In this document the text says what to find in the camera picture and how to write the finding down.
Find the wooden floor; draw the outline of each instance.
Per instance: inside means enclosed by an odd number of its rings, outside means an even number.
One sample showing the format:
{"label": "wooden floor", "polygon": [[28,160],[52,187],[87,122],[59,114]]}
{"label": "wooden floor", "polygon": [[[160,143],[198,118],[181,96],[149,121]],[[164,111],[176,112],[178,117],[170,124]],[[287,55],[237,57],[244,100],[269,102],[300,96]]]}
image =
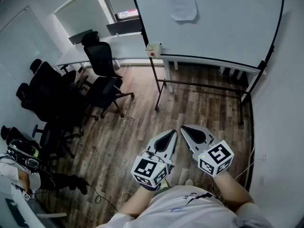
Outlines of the wooden floor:
{"label": "wooden floor", "polygon": [[[159,78],[165,78],[162,67],[156,70]],[[91,74],[92,70],[87,69],[86,73]],[[220,140],[224,139],[228,143],[235,153],[229,169],[233,177],[247,167],[251,148],[249,107],[245,105],[244,125],[239,126],[238,99],[234,93],[191,85],[173,85],[174,94],[164,88],[160,110],[156,112],[154,106],[158,91],[151,67],[123,67],[119,73],[124,79],[121,90],[135,93],[133,100],[129,96],[117,100],[125,118],[119,117],[114,104],[108,109],[106,117],[98,122],[86,117],[83,125],[85,135],[71,143],[75,158],[67,156],[66,159],[53,162],[53,172],[84,177],[97,192],[105,193],[104,196],[119,208],[123,203],[123,194],[134,193],[139,187],[130,174],[136,156],[145,149],[153,136],[168,129],[176,129],[179,138],[173,156],[175,168],[167,181],[174,186],[182,185],[186,179],[192,178],[196,186],[212,192],[212,178],[193,165],[192,154],[181,139],[180,127],[183,124],[205,126]],[[180,66],[178,71],[172,67],[171,73],[173,80],[244,89],[213,68]],[[92,113],[100,112],[101,109],[92,108]],[[244,184],[245,177],[246,174],[242,175],[238,181]],[[66,228],[96,227],[109,221],[114,209],[104,199],[96,204],[95,198],[96,194],[90,187],[85,196],[79,190],[71,191],[69,188],[38,195],[39,202],[49,212],[68,214],[66,218],[61,218]]]}

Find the paper sheet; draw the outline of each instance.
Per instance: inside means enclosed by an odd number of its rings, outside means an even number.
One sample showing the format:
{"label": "paper sheet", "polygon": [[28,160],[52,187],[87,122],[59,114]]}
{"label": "paper sheet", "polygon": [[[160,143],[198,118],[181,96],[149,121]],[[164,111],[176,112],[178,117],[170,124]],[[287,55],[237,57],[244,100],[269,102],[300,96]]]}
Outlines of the paper sheet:
{"label": "paper sheet", "polygon": [[195,0],[167,0],[167,3],[175,20],[194,20],[197,15]]}

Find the white t-shirt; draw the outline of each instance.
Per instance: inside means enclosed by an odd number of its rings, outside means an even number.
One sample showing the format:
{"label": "white t-shirt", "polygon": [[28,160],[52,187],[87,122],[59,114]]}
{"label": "white t-shirt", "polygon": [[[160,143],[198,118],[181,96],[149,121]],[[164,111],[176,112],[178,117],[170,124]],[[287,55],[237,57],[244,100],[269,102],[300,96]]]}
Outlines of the white t-shirt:
{"label": "white t-shirt", "polygon": [[22,182],[19,180],[18,169],[25,171],[29,175],[29,187],[32,191],[40,188],[41,180],[38,172],[31,173],[27,168],[15,163],[12,159],[0,160],[0,175],[10,179],[14,184],[24,189]]}
{"label": "white t-shirt", "polygon": [[175,186],[160,193],[134,219],[117,213],[99,228],[272,228],[259,208],[247,203],[235,214],[207,191]]}

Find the beige shoe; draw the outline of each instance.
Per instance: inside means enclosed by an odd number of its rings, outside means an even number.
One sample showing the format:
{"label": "beige shoe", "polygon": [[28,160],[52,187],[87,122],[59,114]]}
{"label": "beige shoe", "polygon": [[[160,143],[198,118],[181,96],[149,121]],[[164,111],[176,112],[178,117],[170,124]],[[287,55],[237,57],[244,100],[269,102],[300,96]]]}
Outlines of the beige shoe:
{"label": "beige shoe", "polygon": [[194,181],[192,179],[186,180],[185,186],[194,186]]}
{"label": "beige shoe", "polygon": [[169,184],[168,182],[166,181],[166,179],[162,179],[161,181],[161,187],[159,190],[163,189],[163,188],[168,188],[169,187]]}

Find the black pants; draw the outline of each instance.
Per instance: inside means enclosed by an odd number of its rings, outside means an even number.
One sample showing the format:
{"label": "black pants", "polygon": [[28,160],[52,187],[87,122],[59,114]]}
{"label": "black pants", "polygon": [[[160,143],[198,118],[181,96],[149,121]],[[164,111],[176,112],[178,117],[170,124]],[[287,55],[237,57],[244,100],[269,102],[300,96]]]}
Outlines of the black pants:
{"label": "black pants", "polygon": [[60,173],[47,173],[38,171],[41,180],[40,189],[44,190],[59,190],[65,187],[76,187],[79,179],[76,176],[68,176]]}

